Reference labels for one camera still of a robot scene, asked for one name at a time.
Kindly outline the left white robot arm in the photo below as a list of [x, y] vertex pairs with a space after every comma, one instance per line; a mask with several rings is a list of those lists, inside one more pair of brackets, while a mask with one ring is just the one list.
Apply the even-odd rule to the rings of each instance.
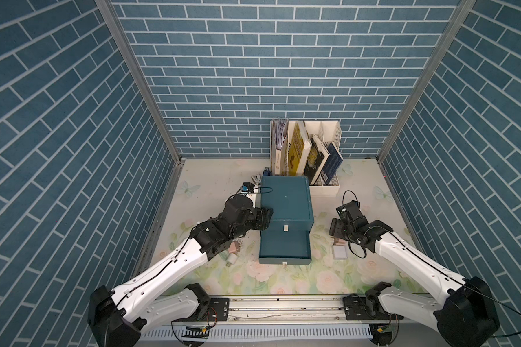
[[193, 315], [202, 318], [210, 297], [201, 285], [163, 293], [188, 273], [228, 250], [250, 230], [269, 228], [271, 208], [259, 208], [247, 195], [233, 195], [223, 211], [194, 226], [188, 238], [140, 275], [108, 289], [98, 287], [88, 304], [88, 326], [99, 346], [134, 346], [142, 334]]

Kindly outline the pink plug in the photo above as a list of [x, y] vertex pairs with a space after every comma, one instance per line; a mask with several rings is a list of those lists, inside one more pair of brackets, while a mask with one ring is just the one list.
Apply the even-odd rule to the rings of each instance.
[[241, 250], [241, 247], [242, 247], [242, 242], [239, 241], [239, 240], [236, 240], [236, 241], [233, 241], [231, 244], [230, 244], [230, 248], [228, 249], [228, 252], [230, 254], [238, 254]]

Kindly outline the teal drawer cabinet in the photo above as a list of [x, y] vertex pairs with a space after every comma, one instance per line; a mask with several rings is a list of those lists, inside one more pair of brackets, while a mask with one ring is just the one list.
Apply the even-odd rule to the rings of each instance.
[[314, 224], [311, 192], [304, 176], [263, 176], [260, 205], [272, 209], [269, 227], [260, 232], [258, 261], [263, 265], [311, 264]]

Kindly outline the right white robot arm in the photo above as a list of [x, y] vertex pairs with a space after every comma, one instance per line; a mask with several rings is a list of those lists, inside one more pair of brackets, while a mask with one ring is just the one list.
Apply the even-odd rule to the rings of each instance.
[[427, 292], [427, 296], [405, 293], [381, 281], [364, 296], [346, 296], [346, 310], [358, 302], [375, 320], [408, 318], [435, 330], [450, 346], [482, 346], [498, 331], [499, 315], [485, 281], [466, 278], [438, 264], [382, 221], [369, 222], [355, 200], [339, 206], [337, 214], [329, 230], [332, 236], [360, 246], [364, 255], [383, 257]]

